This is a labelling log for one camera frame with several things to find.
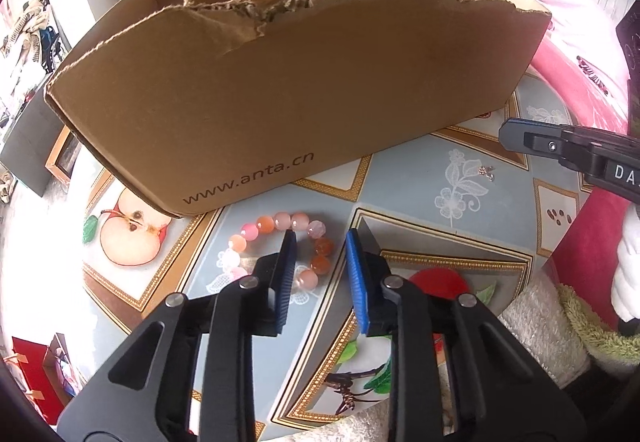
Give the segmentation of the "white fluffy towel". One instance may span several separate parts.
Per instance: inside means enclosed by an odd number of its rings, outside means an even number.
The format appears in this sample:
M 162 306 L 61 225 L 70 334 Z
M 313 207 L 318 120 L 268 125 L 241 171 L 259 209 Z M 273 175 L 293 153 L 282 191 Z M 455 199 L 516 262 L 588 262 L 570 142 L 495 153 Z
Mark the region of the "white fluffy towel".
M 533 355 L 552 380 L 564 389 L 590 369 L 582 340 L 570 325 L 559 291 L 547 273 L 537 272 L 499 320 Z M 329 425 L 284 436 L 285 441 L 384 441 L 388 431 L 388 401 Z

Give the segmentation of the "pink blanket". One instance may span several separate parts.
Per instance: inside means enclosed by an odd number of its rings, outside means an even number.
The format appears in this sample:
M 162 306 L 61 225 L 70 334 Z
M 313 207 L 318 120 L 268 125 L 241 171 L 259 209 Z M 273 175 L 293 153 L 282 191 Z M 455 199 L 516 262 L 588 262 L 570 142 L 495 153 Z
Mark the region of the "pink blanket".
M 555 158 L 596 187 L 630 200 L 617 247 L 612 306 L 626 337 L 639 332 L 639 4 L 616 26 L 630 69 L 627 135 L 594 128 L 536 125 L 523 136 L 530 153 Z

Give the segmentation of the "brown paper bag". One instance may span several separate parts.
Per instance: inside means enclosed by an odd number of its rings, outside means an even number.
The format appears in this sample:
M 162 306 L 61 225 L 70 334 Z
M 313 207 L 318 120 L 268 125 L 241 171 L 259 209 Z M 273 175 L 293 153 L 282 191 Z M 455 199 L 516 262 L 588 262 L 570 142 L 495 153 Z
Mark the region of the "brown paper bag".
M 70 359 L 65 336 L 60 332 L 53 336 L 44 352 L 42 367 L 54 391 L 61 398 L 75 398 L 86 385 L 85 377 Z

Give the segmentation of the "white glove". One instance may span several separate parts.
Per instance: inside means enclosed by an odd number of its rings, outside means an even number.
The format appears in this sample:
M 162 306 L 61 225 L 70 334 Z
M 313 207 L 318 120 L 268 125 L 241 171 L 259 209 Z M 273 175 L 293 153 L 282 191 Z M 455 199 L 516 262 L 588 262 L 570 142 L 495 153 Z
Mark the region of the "white glove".
M 617 245 L 617 267 L 611 288 L 611 303 L 624 322 L 639 318 L 639 216 L 636 207 L 628 208 Z

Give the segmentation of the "small silver earring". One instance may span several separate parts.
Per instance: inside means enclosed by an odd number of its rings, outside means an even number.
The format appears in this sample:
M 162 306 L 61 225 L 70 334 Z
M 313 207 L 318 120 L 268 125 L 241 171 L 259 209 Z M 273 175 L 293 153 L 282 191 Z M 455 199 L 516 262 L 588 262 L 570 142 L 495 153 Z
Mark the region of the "small silver earring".
M 492 166 L 480 166 L 480 168 L 478 169 L 478 174 L 480 176 L 487 178 L 489 181 L 494 182 L 495 181 L 494 171 L 495 171 L 495 168 Z

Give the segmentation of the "red paper bag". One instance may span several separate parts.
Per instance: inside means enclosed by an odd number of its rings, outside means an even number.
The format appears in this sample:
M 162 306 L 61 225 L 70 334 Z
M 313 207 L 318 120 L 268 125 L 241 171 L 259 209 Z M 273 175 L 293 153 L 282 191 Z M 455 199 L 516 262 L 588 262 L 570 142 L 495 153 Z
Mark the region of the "red paper bag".
M 47 424 L 56 426 L 64 410 L 64 403 L 44 366 L 48 347 L 16 337 L 12 338 L 12 344 L 17 356 L 17 366 L 26 379 L 27 391 L 32 401 Z

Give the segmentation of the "green fluffy towel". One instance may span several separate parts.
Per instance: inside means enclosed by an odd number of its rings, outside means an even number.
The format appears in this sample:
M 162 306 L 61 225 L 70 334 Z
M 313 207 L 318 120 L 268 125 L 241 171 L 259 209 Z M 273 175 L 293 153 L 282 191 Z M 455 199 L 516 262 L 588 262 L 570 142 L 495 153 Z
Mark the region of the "green fluffy towel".
M 625 337 L 606 325 L 573 287 L 556 288 L 564 313 L 586 350 L 602 370 L 623 378 L 639 366 L 639 335 Z

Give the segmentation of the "fruit pattern table cloth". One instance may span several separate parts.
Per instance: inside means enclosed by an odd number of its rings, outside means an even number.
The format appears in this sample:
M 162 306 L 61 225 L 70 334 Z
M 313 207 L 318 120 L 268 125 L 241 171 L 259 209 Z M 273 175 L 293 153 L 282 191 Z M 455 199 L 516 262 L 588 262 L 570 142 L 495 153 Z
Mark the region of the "fruit pattern table cloth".
M 166 295 L 216 294 L 297 237 L 288 319 L 253 342 L 256 436 L 290 440 L 359 424 L 390 395 L 392 338 L 363 277 L 371 254 L 389 279 L 454 299 L 472 294 L 557 384 L 589 367 L 546 263 L 585 196 L 579 178 L 503 147 L 511 118 L 570 125 L 536 73 L 495 111 L 195 218 L 171 219 L 111 175 L 93 184 L 84 284 L 132 331 Z

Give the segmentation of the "small wooden stool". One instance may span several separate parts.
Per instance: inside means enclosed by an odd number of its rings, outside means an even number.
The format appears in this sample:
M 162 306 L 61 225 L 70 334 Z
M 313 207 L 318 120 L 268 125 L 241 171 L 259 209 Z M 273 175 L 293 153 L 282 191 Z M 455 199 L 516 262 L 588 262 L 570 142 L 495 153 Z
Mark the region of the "small wooden stool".
M 60 184 L 69 185 L 80 150 L 80 142 L 73 132 L 64 126 L 53 144 L 44 167 Z

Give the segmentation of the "grey low cabinet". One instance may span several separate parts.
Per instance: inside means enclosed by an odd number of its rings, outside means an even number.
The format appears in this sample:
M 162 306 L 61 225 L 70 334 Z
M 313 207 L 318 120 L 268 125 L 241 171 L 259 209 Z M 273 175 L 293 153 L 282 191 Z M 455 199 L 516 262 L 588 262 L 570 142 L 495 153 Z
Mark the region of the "grey low cabinet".
M 2 166 L 35 195 L 43 196 L 53 178 L 46 162 L 62 128 L 41 85 L 2 138 Z

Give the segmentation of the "brown cardboard box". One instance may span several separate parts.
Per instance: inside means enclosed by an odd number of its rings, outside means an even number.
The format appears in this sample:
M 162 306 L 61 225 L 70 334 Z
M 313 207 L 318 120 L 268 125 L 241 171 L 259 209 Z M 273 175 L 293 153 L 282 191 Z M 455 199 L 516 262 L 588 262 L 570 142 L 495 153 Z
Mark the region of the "brown cardboard box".
M 122 184 L 206 213 L 502 106 L 536 0 L 121 0 L 49 106 Z

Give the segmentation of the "wheelchair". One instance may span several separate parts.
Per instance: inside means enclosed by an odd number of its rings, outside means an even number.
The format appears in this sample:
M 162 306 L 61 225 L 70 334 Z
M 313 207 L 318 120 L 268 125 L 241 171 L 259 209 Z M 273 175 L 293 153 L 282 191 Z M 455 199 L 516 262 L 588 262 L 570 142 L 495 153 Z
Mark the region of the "wheelchair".
M 63 33 L 52 25 L 39 30 L 41 66 L 47 74 L 53 73 L 68 54 L 68 43 Z

